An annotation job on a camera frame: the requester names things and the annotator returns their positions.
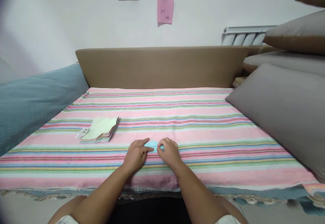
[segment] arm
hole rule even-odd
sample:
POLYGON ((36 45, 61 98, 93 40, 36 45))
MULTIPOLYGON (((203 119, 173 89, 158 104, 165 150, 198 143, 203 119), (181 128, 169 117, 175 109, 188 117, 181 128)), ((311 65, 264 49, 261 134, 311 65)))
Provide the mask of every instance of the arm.
POLYGON ((182 196, 193 224, 214 224, 225 215, 233 215, 242 224, 247 224, 240 211, 224 198, 216 198, 184 164, 180 158, 178 145, 165 138, 158 143, 158 153, 174 171, 182 196))
POLYGON ((71 213, 76 221, 80 224, 103 224, 108 221, 127 179, 142 167, 147 152, 154 150, 144 147, 148 141, 149 138, 131 143, 124 163, 71 213))

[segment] pink sticky note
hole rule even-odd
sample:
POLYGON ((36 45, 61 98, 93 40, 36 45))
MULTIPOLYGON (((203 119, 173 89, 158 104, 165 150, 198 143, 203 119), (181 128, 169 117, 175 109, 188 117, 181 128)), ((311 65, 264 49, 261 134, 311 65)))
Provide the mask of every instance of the pink sticky note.
POLYGON ((157 22, 173 22, 174 0, 157 0, 157 22))

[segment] left hand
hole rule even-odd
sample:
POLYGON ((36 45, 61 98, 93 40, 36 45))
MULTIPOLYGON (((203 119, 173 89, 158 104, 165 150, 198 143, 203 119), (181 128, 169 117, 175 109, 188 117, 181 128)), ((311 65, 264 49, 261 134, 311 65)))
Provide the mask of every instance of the left hand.
POLYGON ((144 164, 147 153, 154 151, 154 148, 144 147, 150 139, 135 140, 129 146, 128 152, 125 156, 122 167, 129 173, 134 174, 144 164))

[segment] stack of paper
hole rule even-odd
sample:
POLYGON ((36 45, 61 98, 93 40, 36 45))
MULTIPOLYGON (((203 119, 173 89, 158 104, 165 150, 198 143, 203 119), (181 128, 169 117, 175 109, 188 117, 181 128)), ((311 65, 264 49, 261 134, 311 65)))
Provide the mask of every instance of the stack of paper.
POLYGON ((92 121, 89 131, 82 137, 80 143, 102 143, 109 142, 120 122, 119 117, 98 117, 92 121))

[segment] light blue paper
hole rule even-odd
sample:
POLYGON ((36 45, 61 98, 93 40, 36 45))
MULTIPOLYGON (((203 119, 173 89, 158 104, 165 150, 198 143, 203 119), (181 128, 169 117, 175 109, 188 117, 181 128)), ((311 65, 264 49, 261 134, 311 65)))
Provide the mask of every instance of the light blue paper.
POLYGON ((158 145, 158 142, 157 141, 154 141, 154 140, 150 140, 148 143, 145 144, 146 147, 150 147, 150 148, 154 148, 154 151, 151 151, 149 153, 157 153, 157 145, 158 145))

